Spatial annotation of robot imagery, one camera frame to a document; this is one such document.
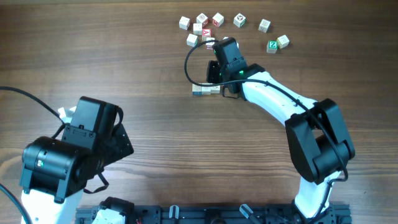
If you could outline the white block leaf picture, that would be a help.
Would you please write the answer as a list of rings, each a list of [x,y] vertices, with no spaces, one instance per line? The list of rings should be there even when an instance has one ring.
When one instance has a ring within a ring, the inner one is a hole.
[[[220,93],[220,86],[211,86],[210,87],[211,94],[219,94]]]

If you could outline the white block blue side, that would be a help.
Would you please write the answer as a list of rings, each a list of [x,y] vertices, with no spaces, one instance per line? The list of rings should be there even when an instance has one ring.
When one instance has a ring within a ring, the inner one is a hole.
[[[193,84],[192,85],[192,94],[195,96],[202,95],[201,86]]]

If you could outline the green letter Z block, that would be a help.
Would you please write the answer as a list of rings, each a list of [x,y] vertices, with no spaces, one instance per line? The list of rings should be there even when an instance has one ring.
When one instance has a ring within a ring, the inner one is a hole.
[[[275,40],[268,41],[268,43],[267,43],[267,53],[275,54],[277,52],[277,49],[278,49],[277,41],[275,41]]]

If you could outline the white block plain picture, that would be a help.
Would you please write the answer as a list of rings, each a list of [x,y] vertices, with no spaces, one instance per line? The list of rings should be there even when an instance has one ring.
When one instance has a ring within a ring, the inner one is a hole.
[[[266,20],[266,19],[262,19],[262,21],[259,24],[259,28],[258,30],[263,32],[263,33],[267,33],[268,29],[271,26],[271,22]]]

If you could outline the white block green side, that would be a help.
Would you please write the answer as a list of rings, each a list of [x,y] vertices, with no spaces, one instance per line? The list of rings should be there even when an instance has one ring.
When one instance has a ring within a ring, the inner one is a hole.
[[[211,94],[211,87],[208,86],[208,83],[202,83],[201,93],[203,95],[210,95]]]

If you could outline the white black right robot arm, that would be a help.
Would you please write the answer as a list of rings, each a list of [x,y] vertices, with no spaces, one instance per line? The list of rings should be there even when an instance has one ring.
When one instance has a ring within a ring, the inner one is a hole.
[[[275,81],[258,64],[247,65],[234,38],[212,46],[216,60],[207,79],[260,106],[285,127],[290,158],[301,176],[296,209],[310,223],[326,215],[334,183],[348,179],[347,163],[354,146],[338,105],[316,101]]]

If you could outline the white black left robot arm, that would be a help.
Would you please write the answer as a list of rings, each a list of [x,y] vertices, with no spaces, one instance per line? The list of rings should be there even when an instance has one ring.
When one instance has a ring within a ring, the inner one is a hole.
[[[108,188],[104,168],[134,150],[122,124],[123,110],[82,96],[75,107],[59,108],[63,121],[52,137],[42,136],[22,153],[22,204],[32,223],[70,223],[87,182],[98,176]]]

